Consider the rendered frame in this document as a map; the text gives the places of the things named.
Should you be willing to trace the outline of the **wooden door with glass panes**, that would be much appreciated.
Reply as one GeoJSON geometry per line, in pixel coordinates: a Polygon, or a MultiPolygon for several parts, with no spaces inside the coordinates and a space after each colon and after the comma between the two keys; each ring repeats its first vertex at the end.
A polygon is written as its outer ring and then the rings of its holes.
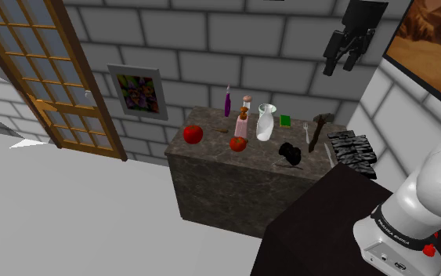
{"type": "Polygon", "coordinates": [[[63,0],[0,0],[0,68],[58,148],[127,160],[63,0]]]}

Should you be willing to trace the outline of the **dark robot stand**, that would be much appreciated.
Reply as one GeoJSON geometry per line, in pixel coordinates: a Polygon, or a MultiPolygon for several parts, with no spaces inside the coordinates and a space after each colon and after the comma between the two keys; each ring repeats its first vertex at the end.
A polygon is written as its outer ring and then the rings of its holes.
{"type": "Polygon", "coordinates": [[[363,260],[352,228],[390,195],[336,165],[266,227],[251,276],[385,276],[363,260]]]}

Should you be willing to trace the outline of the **black textured block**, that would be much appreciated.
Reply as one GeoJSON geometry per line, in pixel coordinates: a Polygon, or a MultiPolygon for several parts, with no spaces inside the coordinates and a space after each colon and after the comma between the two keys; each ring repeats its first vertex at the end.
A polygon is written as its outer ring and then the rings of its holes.
{"type": "Polygon", "coordinates": [[[346,130],[328,133],[327,137],[331,141],[339,163],[347,165],[371,180],[377,179],[376,172],[372,168],[377,161],[377,155],[365,135],[357,136],[352,130],[346,130]]]}

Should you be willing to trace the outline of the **black lumpy object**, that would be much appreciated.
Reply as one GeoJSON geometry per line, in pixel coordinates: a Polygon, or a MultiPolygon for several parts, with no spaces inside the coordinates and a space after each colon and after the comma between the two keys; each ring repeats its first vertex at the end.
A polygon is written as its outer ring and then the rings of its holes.
{"type": "Polygon", "coordinates": [[[278,151],[279,155],[285,157],[285,159],[293,166],[300,163],[302,159],[302,152],[298,147],[294,147],[291,143],[283,143],[278,151]]]}

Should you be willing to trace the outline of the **grey framed flower picture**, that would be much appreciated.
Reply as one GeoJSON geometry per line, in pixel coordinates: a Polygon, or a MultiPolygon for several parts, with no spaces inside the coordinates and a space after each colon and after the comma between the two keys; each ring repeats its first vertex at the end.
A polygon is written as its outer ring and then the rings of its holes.
{"type": "Polygon", "coordinates": [[[158,68],[107,64],[114,88],[126,115],[168,120],[158,68]]]}

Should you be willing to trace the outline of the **red tomato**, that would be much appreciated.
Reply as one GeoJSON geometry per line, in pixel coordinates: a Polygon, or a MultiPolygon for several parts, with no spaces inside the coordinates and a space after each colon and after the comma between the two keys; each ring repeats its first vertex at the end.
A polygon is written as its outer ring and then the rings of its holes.
{"type": "Polygon", "coordinates": [[[183,139],[189,144],[199,143],[203,135],[203,129],[198,125],[188,125],[183,130],[183,139]]]}
{"type": "Polygon", "coordinates": [[[230,149],[234,152],[242,152],[247,147],[247,143],[247,139],[235,136],[230,140],[230,149]]]}

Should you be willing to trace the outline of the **clear glass carafe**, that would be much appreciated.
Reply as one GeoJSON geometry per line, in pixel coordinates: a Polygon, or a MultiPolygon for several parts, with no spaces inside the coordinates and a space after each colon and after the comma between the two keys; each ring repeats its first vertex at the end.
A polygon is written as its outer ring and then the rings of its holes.
{"type": "Polygon", "coordinates": [[[260,114],[257,121],[256,137],[260,141],[267,141],[271,137],[274,127],[272,108],[271,104],[266,104],[264,111],[260,114]]]}

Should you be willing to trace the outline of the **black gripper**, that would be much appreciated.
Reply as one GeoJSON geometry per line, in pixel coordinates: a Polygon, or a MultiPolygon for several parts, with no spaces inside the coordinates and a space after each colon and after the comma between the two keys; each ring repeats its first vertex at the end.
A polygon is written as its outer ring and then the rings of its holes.
{"type": "Polygon", "coordinates": [[[348,53],[345,71],[351,71],[356,61],[366,53],[375,29],[387,9],[387,1],[350,0],[342,18],[344,31],[334,31],[323,57],[326,58],[323,74],[332,76],[338,61],[348,53]]]}

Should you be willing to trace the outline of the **silver knife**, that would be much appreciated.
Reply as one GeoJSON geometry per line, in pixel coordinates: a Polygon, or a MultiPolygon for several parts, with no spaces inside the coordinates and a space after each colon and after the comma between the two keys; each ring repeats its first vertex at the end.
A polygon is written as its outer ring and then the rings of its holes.
{"type": "Polygon", "coordinates": [[[324,143],[324,147],[325,147],[325,150],[326,150],[326,152],[327,152],[327,157],[328,157],[328,160],[329,160],[329,162],[330,162],[330,166],[331,166],[331,168],[334,168],[335,163],[334,163],[334,161],[333,161],[333,159],[332,159],[332,157],[331,157],[331,150],[330,150],[330,148],[328,147],[327,143],[324,143]]]}

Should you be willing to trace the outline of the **pink bottle with brown stopper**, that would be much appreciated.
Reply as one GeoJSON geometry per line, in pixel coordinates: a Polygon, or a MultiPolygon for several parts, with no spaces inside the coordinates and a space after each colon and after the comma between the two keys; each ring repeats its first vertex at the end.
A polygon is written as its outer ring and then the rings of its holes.
{"type": "Polygon", "coordinates": [[[248,131],[248,108],[242,107],[240,109],[240,114],[237,117],[234,136],[246,139],[247,131],[248,131]]]}

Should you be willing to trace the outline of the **brown hammer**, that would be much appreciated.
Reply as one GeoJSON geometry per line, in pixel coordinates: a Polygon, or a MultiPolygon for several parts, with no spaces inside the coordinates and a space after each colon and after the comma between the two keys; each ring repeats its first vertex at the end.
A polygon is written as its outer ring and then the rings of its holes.
{"type": "Polygon", "coordinates": [[[321,129],[324,127],[326,123],[332,123],[334,121],[335,115],[333,113],[324,113],[318,114],[313,118],[313,121],[316,123],[316,129],[313,134],[312,140],[309,142],[309,153],[314,151],[316,143],[318,142],[318,138],[321,133],[321,129]]]}

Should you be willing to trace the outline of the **dark framed desert picture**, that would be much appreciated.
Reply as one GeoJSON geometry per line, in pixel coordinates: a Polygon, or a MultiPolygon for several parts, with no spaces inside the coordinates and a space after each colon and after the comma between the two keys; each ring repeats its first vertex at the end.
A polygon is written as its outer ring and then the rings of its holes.
{"type": "Polygon", "coordinates": [[[411,0],[383,57],[441,101],[441,0],[411,0]]]}

